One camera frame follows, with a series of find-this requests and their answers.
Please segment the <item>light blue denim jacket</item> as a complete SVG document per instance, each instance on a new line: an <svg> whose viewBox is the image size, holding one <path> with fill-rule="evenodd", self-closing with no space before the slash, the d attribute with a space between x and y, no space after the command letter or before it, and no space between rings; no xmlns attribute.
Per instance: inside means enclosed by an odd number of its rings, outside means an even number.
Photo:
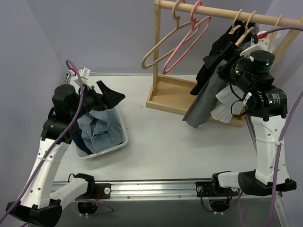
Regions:
<svg viewBox="0 0 303 227"><path fill-rule="evenodd" d="M95 154L121 144L123 129L115 109L92 110L78 119L82 138L90 151Z"/></svg>

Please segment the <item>black garment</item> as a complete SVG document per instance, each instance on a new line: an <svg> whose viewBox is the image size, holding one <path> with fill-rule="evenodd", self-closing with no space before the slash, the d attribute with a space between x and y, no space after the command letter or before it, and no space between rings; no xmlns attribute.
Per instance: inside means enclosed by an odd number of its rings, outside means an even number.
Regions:
<svg viewBox="0 0 303 227"><path fill-rule="evenodd" d="M249 29L251 27L255 27L256 23L247 23L236 20L234 28L236 28L236 26L240 27L236 29L233 34L230 34L232 27L229 27L228 30L212 44L212 48L209 52L209 55L203 58L204 65L196 76L197 84L190 91L191 95L197 96L201 89L204 87L204 85L206 85L207 81L214 73L215 67L219 64L219 61L217 59L218 56L221 54L222 49L224 49L226 45L229 44L229 42L235 44L239 40L239 38L244 34L245 26L247 26L247 29Z"/></svg>

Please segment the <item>dark blue denim skirt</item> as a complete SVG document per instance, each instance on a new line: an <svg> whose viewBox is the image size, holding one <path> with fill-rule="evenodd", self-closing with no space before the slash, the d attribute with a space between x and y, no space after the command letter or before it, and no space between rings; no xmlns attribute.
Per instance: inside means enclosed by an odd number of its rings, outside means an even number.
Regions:
<svg viewBox="0 0 303 227"><path fill-rule="evenodd" d="M82 150L82 151L84 151L87 155L91 155L91 154L93 154L91 151L90 151L90 149L86 146L86 144L85 144L85 142L84 142L84 140L83 140L83 138L82 138L82 131L80 130L80 131L77 131L75 134L74 134L74 136L73 136L73 141L74 141L74 143L76 144L76 146L80 149L80 150Z"/></svg>

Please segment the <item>beige plastic hanger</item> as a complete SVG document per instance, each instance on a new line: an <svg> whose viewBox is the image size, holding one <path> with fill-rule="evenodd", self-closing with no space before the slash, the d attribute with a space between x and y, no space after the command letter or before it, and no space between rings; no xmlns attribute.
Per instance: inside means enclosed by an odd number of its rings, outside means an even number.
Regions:
<svg viewBox="0 0 303 227"><path fill-rule="evenodd" d="M160 0L157 0L154 3L154 42L155 45L147 52L147 54L143 57L142 62L141 62L141 68L146 70L150 67L153 67L157 65L161 60L166 58L168 55L172 54L173 51L176 48L171 49L169 52L164 54L163 56L159 57L159 47L168 39L170 38L173 34L175 34L177 31L190 26L191 22L188 21L184 24L180 24L180 16L176 14L177 8L180 4L185 4L185 0L177 0L172 8L171 15L172 19L176 22L176 26L173 30L171 30L169 33L167 33L161 40L160 40L160 15L161 15L161 9L160 9ZM153 61L150 64L146 65L146 60L153 54Z"/></svg>

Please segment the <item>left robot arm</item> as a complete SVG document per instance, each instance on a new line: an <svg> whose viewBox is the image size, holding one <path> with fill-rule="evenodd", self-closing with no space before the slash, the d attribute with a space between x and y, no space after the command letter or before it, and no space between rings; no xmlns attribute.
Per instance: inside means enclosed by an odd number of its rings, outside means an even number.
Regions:
<svg viewBox="0 0 303 227"><path fill-rule="evenodd" d="M91 198L96 191L91 175L76 174L65 186L51 192L60 162L79 128L77 120L92 110L116 107L125 95L97 82L101 93L83 86L58 86L52 97L53 108L43 125L38 154L31 175L16 201L9 202L6 215L41 227L54 227L62 211L79 197Z"/></svg>

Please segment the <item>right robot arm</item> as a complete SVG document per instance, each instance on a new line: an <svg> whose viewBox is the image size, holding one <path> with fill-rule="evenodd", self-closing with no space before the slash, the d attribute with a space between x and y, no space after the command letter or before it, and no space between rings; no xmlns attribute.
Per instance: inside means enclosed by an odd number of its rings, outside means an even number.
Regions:
<svg viewBox="0 0 303 227"><path fill-rule="evenodd" d="M285 164L282 132L288 116L287 98L283 90L273 85L274 77L269 71L274 60L274 54L266 50L243 54L232 42L203 59L209 70L217 69L219 78L244 93L239 101L246 107L244 114L251 119L256 140L256 169L213 174L210 189L215 195L232 188L254 196L297 188Z"/></svg>

